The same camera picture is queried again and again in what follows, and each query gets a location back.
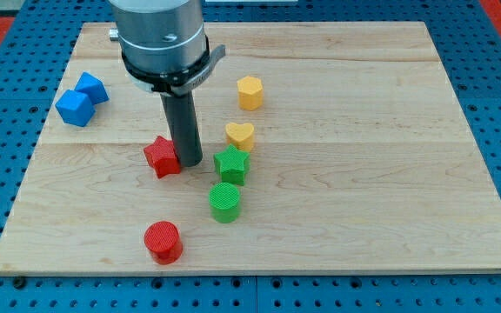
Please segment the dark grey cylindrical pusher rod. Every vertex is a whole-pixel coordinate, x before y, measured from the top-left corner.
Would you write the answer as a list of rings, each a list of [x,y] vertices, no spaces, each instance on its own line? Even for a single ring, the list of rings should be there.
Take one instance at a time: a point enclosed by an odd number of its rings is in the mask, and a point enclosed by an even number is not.
[[[180,165],[193,167],[203,158],[193,96],[161,96],[171,140]]]

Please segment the black and grey mounting clamp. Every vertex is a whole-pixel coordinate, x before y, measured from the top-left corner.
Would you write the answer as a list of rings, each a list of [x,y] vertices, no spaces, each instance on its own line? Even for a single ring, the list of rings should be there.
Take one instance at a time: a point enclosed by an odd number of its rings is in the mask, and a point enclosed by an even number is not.
[[[177,72],[151,73],[140,70],[123,52],[121,53],[131,81],[140,90],[159,93],[166,97],[180,97],[191,93],[211,75],[217,63],[225,56],[226,47],[223,44],[210,51],[209,40],[206,40],[205,53],[190,67]]]

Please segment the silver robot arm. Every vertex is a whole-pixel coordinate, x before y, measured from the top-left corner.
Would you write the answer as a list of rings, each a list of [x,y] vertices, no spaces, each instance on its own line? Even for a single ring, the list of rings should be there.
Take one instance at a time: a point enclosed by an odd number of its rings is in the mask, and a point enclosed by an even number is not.
[[[162,99],[180,164],[203,158],[192,91],[226,55],[210,47],[199,0],[110,0],[124,67],[141,90]]]

